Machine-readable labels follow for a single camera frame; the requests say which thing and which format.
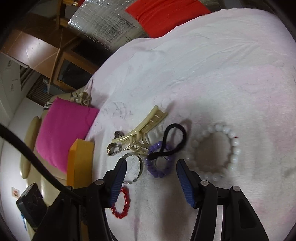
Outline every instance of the red cloth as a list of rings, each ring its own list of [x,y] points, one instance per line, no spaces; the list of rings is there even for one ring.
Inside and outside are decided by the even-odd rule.
[[[126,9],[151,38],[210,11],[197,0],[137,0]]]

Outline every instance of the pink pillow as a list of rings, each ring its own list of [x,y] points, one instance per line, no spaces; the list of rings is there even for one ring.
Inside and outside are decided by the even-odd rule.
[[[67,172],[68,152],[77,138],[85,139],[99,110],[56,98],[45,116],[36,140],[40,156]]]

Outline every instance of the sofa armrest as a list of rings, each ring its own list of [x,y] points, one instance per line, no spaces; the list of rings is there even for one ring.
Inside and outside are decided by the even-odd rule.
[[[38,136],[39,128],[41,125],[41,120],[38,116],[35,116],[33,120],[31,121],[29,128],[26,132],[26,136],[24,139],[24,143],[32,150],[34,151],[35,142]],[[20,158],[20,175],[23,179],[26,179],[30,172],[31,163],[25,158],[23,155],[21,155]]]

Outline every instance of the white bed sheet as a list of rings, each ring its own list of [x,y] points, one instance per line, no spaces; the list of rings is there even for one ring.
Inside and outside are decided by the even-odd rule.
[[[161,38],[124,45],[87,85],[91,104],[100,108],[87,136],[95,141],[93,180],[126,153],[107,156],[114,131],[128,133],[154,105],[169,115],[149,134],[152,143],[169,124],[183,123],[189,142],[180,156],[192,152],[198,165],[204,160],[191,140],[210,124],[227,123],[240,138],[242,154],[236,169],[216,185],[240,186],[269,239],[283,240],[296,221],[295,58],[296,44],[283,23],[256,9],[221,10]],[[221,146],[228,144],[220,142],[226,140],[212,147],[217,163],[227,153]],[[136,175],[136,159],[127,162],[127,176]],[[197,210],[186,203],[175,170],[154,179],[144,168],[129,189],[127,217],[120,220],[106,210],[119,241],[190,239]],[[118,209],[122,202],[120,196]],[[220,240],[221,219],[219,207],[215,240]]]

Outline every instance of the silver bangle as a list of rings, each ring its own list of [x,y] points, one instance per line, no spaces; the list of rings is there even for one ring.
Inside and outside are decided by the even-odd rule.
[[[124,156],[122,156],[121,158],[126,159],[126,158],[129,157],[129,156],[137,156],[137,157],[138,157],[139,162],[140,162],[140,171],[139,171],[138,176],[137,176],[134,180],[132,180],[132,181],[123,181],[123,183],[124,183],[124,184],[127,184],[127,185],[132,184],[132,183],[135,183],[135,182],[139,179],[139,177],[141,176],[141,174],[142,174],[142,172],[143,172],[143,162],[142,162],[142,159],[141,159],[137,154],[135,154],[135,153],[133,153],[133,152],[131,152],[131,153],[127,153],[127,154],[125,154]]]

